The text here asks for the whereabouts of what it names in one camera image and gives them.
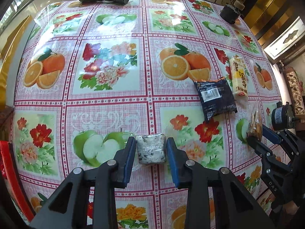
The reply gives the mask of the small black jar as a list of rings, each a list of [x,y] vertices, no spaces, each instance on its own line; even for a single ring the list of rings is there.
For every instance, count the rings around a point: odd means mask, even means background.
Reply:
[[[233,5],[226,4],[221,12],[220,17],[229,24],[235,24],[235,21],[240,17],[245,6],[240,1],[236,0]]]

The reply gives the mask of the floral fruit vinyl tablecloth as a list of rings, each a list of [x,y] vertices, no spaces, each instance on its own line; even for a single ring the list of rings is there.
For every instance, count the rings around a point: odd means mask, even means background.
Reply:
[[[205,0],[53,3],[35,17],[14,91],[11,130],[21,183],[37,215],[75,169],[112,159],[128,138],[162,133],[203,167],[228,168],[270,219],[262,162],[247,141],[254,106],[271,127],[280,91],[242,19],[231,25]],[[204,121],[193,81],[246,66],[237,113]]]

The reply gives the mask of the white red snack bar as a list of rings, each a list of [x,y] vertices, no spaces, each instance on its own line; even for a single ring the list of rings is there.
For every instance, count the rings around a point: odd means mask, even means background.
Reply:
[[[229,59],[231,77],[232,77],[232,89],[235,97],[248,98],[248,87],[246,77],[246,66],[241,57],[237,55]]]

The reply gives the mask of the black white cookie snack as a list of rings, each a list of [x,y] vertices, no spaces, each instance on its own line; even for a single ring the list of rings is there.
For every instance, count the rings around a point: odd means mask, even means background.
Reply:
[[[164,134],[138,135],[136,149],[139,164],[161,164],[166,162],[166,137]]]

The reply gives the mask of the red plastic chair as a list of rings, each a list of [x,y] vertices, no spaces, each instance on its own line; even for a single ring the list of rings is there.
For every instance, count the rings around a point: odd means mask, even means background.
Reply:
[[[22,215],[24,215],[28,221],[31,221],[35,216],[35,212],[27,199],[20,181],[17,166],[14,160],[12,144],[10,142],[1,141],[1,158],[9,184],[9,194],[12,195],[14,204],[20,209]]]

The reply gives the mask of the clear nut snack bag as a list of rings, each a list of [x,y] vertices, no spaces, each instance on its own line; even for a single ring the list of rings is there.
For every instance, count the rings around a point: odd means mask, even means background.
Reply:
[[[247,129],[247,139],[254,137],[258,141],[262,140],[263,136],[263,123],[261,112],[258,106],[254,106],[251,112],[251,117]]]

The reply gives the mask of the yellow wooden chair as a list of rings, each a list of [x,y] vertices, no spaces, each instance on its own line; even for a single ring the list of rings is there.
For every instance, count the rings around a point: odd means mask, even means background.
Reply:
[[[9,35],[1,61],[1,111],[14,106],[14,91],[20,60],[34,27],[32,16],[27,16]]]

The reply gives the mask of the black snack packet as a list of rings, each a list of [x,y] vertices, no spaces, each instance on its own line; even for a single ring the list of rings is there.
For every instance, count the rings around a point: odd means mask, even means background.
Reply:
[[[223,113],[237,113],[235,99],[225,77],[209,81],[194,80],[193,83],[200,98],[205,122]]]

